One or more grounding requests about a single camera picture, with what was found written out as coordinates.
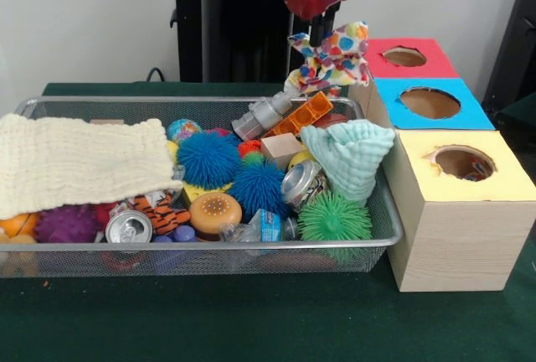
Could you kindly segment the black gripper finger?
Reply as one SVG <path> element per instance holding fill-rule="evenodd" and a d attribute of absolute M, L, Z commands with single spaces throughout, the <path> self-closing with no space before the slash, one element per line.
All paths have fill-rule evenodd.
<path fill-rule="evenodd" d="M 317 15 L 311 20 L 310 38 L 311 46 L 320 46 L 324 35 L 324 17 Z"/>
<path fill-rule="evenodd" d="M 338 10 L 339 10 L 339 3 L 334 3 L 326 10 L 324 14 L 324 18 L 323 18 L 323 22 L 324 22 L 323 31 L 324 32 L 332 32 L 335 15 Z"/>

